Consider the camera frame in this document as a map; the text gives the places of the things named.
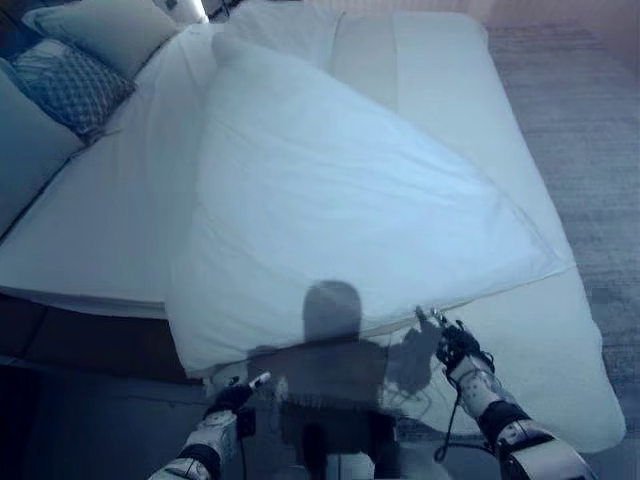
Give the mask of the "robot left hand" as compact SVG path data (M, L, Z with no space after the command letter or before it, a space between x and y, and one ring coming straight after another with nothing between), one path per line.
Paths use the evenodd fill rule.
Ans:
M252 395L265 386L271 378L272 374L269 371L265 371L247 383L236 382L229 385L216 397L211 411L230 411L237 413L244 407Z

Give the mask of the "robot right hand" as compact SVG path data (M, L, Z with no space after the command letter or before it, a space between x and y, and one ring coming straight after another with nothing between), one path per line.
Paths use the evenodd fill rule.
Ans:
M436 349L436 358L445 366L448 377L467 358L483 360L479 342L464 327L461 321L451 323L437 309L426 313L420 306L414 310L420 326L425 326L430 319L435 319L440 328L440 340Z

